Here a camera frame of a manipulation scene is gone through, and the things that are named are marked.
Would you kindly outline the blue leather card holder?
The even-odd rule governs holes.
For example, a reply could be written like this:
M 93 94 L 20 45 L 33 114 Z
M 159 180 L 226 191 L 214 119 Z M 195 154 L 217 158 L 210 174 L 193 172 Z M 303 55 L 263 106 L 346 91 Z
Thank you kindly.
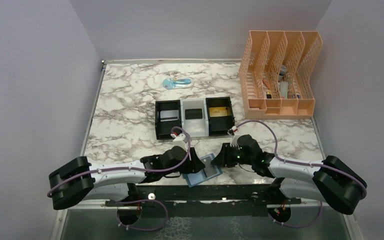
M 209 181 L 215 177 L 220 176 L 223 171 L 220 167 L 211 165 L 211 161 L 215 158 L 213 153 L 205 155 L 200 158 L 204 163 L 205 168 L 197 173 L 183 174 L 182 177 L 186 180 L 187 185 L 192 188 L 199 184 Z

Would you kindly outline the white credit card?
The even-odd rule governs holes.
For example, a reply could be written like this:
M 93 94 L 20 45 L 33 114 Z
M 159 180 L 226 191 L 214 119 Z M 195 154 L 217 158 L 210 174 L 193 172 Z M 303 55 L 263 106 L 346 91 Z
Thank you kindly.
M 179 119 L 178 110 L 162 110 L 159 112 L 159 119 L 161 122 L 177 121 Z

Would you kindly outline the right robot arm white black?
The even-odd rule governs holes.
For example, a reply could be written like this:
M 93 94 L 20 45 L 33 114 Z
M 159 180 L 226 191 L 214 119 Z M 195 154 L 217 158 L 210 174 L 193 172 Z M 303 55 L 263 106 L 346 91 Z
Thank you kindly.
M 211 164 L 221 168 L 250 165 L 257 175 L 274 179 L 268 196 L 276 204 L 291 198 L 312 199 L 351 215 L 367 194 L 367 183 L 339 158 L 282 159 L 263 151 L 249 134 L 236 135 L 231 142 L 223 143 Z

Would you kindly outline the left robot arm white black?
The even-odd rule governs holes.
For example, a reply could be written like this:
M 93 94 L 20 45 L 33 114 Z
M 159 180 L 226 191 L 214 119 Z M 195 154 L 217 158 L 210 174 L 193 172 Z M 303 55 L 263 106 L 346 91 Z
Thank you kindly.
M 48 176 L 54 210 L 64 210 L 84 200 L 121 201 L 132 205 L 137 191 L 128 185 L 158 182 L 172 173 L 195 174 L 205 168 L 192 147 L 174 146 L 162 154 L 116 164 L 95 164 L 79 156 Z

